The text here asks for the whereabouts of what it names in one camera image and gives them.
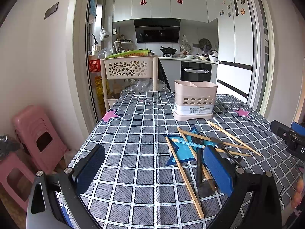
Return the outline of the person's right hand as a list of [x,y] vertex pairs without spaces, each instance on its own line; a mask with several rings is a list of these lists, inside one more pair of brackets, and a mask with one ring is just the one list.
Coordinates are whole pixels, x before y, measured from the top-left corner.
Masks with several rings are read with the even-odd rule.
[[303,189],[304,189],[303,179],[299,179],[297,182],[296,192],[291,200],[292,209],[295,209],[298,205],[301,204]]

